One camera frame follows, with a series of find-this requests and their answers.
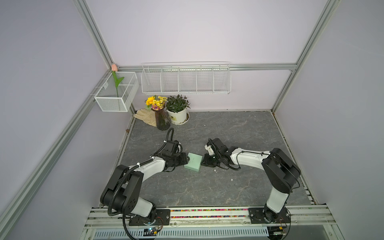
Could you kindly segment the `mint green jewelry box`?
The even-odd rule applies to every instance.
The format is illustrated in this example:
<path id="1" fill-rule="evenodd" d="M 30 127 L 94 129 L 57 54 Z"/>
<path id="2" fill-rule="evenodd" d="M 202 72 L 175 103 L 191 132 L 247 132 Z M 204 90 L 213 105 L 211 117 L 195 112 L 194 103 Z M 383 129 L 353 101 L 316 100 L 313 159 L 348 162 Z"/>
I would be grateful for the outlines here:
<path id="1" fill-rule="evenodd" d="M 199 172 L 203 157 L 201 155 L 193 153 L 188 153 L 188 157 L 189 161 L 186 165 L 184 165 L 184 168 L 191 171 Z"/>

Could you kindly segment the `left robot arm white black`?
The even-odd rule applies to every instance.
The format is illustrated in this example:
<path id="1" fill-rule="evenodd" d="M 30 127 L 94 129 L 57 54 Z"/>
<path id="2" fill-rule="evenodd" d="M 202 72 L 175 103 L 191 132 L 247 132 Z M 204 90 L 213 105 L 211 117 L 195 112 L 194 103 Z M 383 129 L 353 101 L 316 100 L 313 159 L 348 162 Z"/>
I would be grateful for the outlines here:
<path id="1" fill-rule="evenodd" d="M 115 168 L 100 198 L 109 216 L 137 215 L 154 221 L 157 217 L 156 205 L 140 197 L 142 183 L 155 174 L 173 172 L 189 162 L 182 144 L 173 139 L 174 131 L 174 128 L 168 130 L 163 145 L 148 160 Z"/>

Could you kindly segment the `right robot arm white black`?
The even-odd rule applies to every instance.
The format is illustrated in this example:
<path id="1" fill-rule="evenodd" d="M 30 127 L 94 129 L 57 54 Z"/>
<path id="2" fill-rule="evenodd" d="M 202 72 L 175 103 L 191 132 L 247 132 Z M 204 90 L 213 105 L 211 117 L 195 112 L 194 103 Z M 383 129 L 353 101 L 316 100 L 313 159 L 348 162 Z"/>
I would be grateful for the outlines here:
<path id="1" fill-rule="evenodd" d="M 300 168 L 279 148 L 271 151 L 250 151 L 238 147 L 227 147 L 218 139 L 208 139 L 202 165 L 221 167 L 225 170 L 239 171 L 242 166 L 263 170 L 267 175 L 272 190 L 262 210 L 262 219 L 266 223 L 274 223 L 287 214 L 285 207 L 295 184 L 299 184 Z"/>

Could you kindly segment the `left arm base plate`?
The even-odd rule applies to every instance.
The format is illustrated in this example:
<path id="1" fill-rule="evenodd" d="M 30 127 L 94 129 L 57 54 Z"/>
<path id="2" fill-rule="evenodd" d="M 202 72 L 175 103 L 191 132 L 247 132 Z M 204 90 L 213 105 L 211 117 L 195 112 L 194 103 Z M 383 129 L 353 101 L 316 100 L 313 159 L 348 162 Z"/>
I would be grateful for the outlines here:
<path id="1" fill-rule="evenodd" d="M 171 220 L 170 209 L 156 209 L 147 217 L 136 215 L 129 220 L 129 226 L 168 226 Z"/>

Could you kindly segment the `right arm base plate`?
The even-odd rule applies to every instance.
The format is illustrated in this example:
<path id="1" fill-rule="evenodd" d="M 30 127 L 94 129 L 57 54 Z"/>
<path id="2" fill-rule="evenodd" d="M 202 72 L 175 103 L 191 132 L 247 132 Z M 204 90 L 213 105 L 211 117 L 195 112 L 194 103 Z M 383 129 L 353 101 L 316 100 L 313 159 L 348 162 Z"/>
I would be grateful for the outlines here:
<path id="1" fill-rule="evenodd" d="M 291 215 L 286 207 L 283 207 L 279 213 L 267 207 L 249 208 L 249 216 L 252 224 L 289 224 L 291 222 Z"/>

